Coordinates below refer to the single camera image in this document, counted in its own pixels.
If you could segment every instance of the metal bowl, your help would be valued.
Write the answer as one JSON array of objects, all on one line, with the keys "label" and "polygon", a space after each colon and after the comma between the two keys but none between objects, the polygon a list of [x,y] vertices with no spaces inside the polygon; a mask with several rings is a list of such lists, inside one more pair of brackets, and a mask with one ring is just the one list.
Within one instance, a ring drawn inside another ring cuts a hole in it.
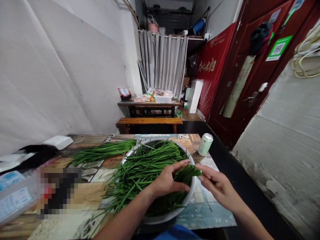
[{"label": "metal bowl", "polygon": [[[153,138],[151,140],[146,140],[141,142],[142,144],[148,145],[148,146],[154,146],[156,143],[158,143],[159,141],[166,141],[166,138]],[[191,156],[191,154],[186,150],[186,148],[184,146],[182,146],[180,143],[173,141],[177,144],[178,147],[180,147],[184,152],[187,152],[187,156],[189,156],[189,160],[190,160],[190,164],[195,165],[193,158]],[[124,164],[127,160],[128,156],[133,156],[134,153],[137,151],[137,149],[140,148],[140,144],[138,144],[137,146],[134,146],[128,153],[126,156],[124,156],[124,158],[122,159],[121,163]],[[191,182],[191,186],[190,186],[190,192],[188,192],[186,198],[183,200],[182,205],[187,206],[187,204],[189,203],[190,199],[192,198],[194,189],[196,187],[196,181],[197,181],[197,177],[193,176],[192,177],[192,182]],[[142,223],[143,224],[159,224],[159,223],[164,223],[169,221],[170,219],[176,217],[179,213],[182,212],[184,208],[177,208],[167,214],[161,215],[161,216],[157,216],[157,217],[144,217],[142,219]]]}]

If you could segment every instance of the gray curtain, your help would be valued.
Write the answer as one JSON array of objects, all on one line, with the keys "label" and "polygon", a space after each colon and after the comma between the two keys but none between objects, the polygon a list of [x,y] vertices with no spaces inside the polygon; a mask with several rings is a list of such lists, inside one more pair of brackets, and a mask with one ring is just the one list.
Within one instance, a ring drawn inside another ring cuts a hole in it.
[{"label": "gray curtain", "polygon": [[142,55],[143,84],[170,90],[180,97],[186,64],[188,36],[165,37],[164,31],[152,34],[142,30],[139,34]]}]

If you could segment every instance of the hand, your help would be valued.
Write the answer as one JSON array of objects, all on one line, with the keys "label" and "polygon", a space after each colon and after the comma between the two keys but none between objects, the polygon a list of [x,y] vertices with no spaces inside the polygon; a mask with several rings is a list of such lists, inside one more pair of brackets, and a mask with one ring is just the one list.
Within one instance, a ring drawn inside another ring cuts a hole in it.
[{"label": "hand", "polygon": [[226,175],[208,166],[197,165],[196,168],[202,170],[202,176],[198,177],[201,184],[212,193],[218,203],[234,214],[246,209],[247,205],[234,190]]},{"label": "hand", "polygon": [[180,168],[189,164],[189,160],[182,160],[179,163],[166,166],[160,175],[148,187],[155,198],[167,195],[172,192],[189,192],[190,187],[185,183],[173,181],[172,174]]}]

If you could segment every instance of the blue shirt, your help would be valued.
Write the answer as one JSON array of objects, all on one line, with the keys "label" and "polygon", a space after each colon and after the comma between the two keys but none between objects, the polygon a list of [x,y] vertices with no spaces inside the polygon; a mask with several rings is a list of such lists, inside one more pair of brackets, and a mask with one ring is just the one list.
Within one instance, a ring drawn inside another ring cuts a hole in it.
[{"label": "blue shirt", "polygon": [[182,225],[174,225],[168,231],[161,233],[154,240],[198,240],[202,239],[198,237],[191,230],[185,228]]}]

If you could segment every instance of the tiled wall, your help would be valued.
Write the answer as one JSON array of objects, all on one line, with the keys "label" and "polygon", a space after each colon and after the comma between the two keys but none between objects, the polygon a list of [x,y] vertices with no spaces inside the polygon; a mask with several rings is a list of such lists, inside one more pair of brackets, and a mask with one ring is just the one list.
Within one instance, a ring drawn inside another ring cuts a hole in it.
[{"label": "tiled wall", "polygon": [[[306,69],[320,58],[307,59]],[[299,79],[290,62],[233,149],[247,173],[306,238],[320,224],[320,76]]]}]

